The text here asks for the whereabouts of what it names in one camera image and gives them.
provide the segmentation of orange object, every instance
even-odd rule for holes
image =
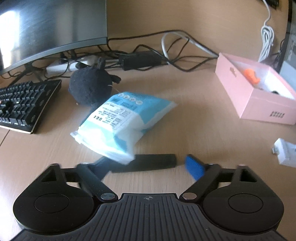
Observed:
[[[260,78],[255,76],[255,71],[252,69],[245,69],[243,75],[252,85],[256,85],[260,82]]]

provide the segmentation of black keyboard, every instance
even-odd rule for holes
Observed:
[[[0,127],[33,133],[48,102],[61,88],[61,80],[32,81],[0,89]]]

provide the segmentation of monitor stand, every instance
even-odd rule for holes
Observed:
[[[35,67],[32,65],[32,63],[26,63],[24,64],[25,66],[25,70],[23,72],[21,72],[10,84],[9,86],[11,85],[14,85],[16,82],[18,82],[21,78],[23,78],[25,75],[27,74],[30,74],[30,73],[33,73],[37,79],[42,82],[43,80],[41,79],[40,75],[38,75],[36,73],[36,71],[43,71],[42,68],[38,68],[38,67]]]

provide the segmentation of curved monitor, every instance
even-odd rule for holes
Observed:
[[[286,36],[276,71],[296,90],[296,0],[289,0]]]
[[[0,74],[107,43],[106,0],[0,0]]]

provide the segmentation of desk surface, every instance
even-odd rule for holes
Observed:
[[[8,130],[0,128],[0,146],[4,138],[6,137]]]
[[[191,73],[172,66],[111,73],[122,78],[115,86],[119,91],[151,94],[178,104],[136,144],[136,153],[176,153],[179,164],[188,153],[227,168],[247,164],[282,199],[285,213],[278,231],[296,240],[296,169],[279,165],[271,153],[279,137],[296,143],[295,126],[240,120],[214,67]],[[66,168],[100,157],[70,136],[89,108],[77,106],[67,86],[68,80],[64,80],[37,134],[9,131],[0,147],[1,241],[19,232],[12,213],[14,200],[49,164]],[[5,131],[0,129],[0,138],[3,135]],[[119,196],[123,192],[179,195],[193,179],[180,165],[169,170],[109,174],[104,182]]]

